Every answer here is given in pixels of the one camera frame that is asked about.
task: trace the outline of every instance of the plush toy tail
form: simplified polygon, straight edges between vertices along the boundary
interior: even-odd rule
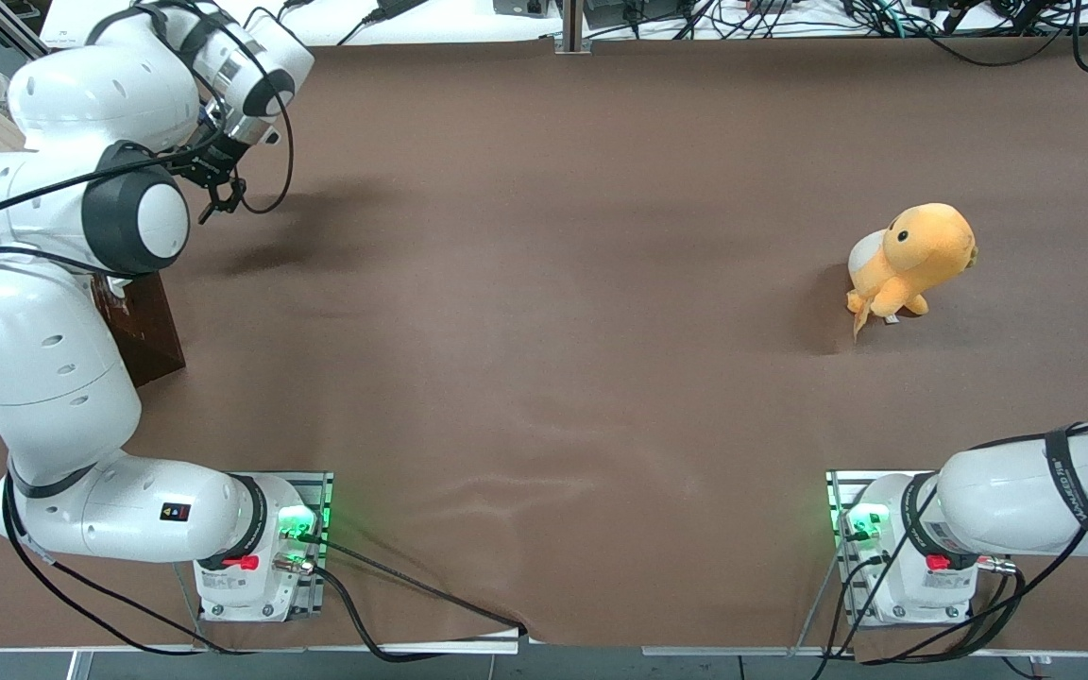
[[[868,309],[871,309],[871,301],[863,300],[863,306],[855,312],[855,343],[858,343],[858,332],[863,329],[863,324],[867,323]]]

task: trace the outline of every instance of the plush toy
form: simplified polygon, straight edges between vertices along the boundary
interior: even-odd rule
[[[889,228],[851,248],[846,268],[855,288],[846,294],[846,309],[855,313],[855,338],[869,313],[891,321],[901,307],[926,313],[920,294],[976,261],[976,238],[955,208],[926,203],[901,212]]]

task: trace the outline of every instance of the brown table surface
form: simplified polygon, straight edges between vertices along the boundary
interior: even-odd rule
[[[1063,47],[1007,69],[924,41],[599,52],[319,52],[293,197],[214,217],[164,274],[187,368],[143,388],[126,448],[331,469],[335,536],[541,641],[791,645],[832,551],[826,469],[1088,419],[1088,75]],[[256,203],[283,152],[243,163]],[[970,219],[978,267],[852,346],[848,251],[926,201]],[[66,561],[186,619],[169,565]],[[380,641],[497,628],[341,573]],[[355,642],[333,597],[211,633]],[[0,647],[110,644],[0,539]],[[998,644],[1088,650],[1088,560]]]

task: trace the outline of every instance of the red button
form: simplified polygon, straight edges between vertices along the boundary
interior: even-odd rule
[[[223,559],[221,560],[221,564],[224,564],[225,567],[233,567],[233,565],[236,564],[238,567],[242,567],[242,571],[255,571],[255,569],[259,568],[259,556],[246,555],[238,559]]]
[[[951,560],[945,555],[926,555],[926,568],[931,571],[941,571],[950,567]]]

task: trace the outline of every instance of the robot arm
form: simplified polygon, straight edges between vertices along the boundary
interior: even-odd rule
[[[1071,554],[1088,555],[1088,422],[957,453],[937,473],[880,477],[842,520],[861,560],[894,555],[864,569],[870,625],[955,623],[994,555],[1061,555],[1079,529]]]
[[[0,248],[8,248],[0,250],[0,435],[18,524],[33,545],[196,560],[214,619],[280,620],[297,576],[273,568],[305,555],[293,539],[316,518],[280,478],[121,450],[139,421],[137,392],[91,301],[89,276],[70,265],[122,275],[170,265],[189,232],[172,173],[209,189],[231,182],[234,164],[267,140],[305,81],[313,60],[275,22],[260,17],[247,33],[215,4],[189,8],[136,3],[106,18],[87,47],[32,61],[12,78],[9,106],[27,150],[0,153],[0,201],[89,172],[103,176],[0,211]],[[193,73],[214,90],[208,111]],[[176,168],[110,172],[189,135],[198,152]],[[4,533],[1,494],[3,483]]]
[[[220,119],[225,134],[218,135],[196,159],[174,169],[211,195],[200,224],[214,210],[237,207],[246,185],[231,177],[231,172],[255,144],[280,139],[273,121],[313,65],[313,57],[293,34],[268,13],[255,15],[248,32],[214,3],[146,0],[103,18],[87,38],[88,45],[138,47],[148,52],[169,47],[165,51],[176,54],[207,89],[220,94],[203,113],[209,120]],[[212,125],[202,121],[189,144],[198,146],[211,135]],[[224,184],[233,186],[228,198],[218,194],[217,187]]]

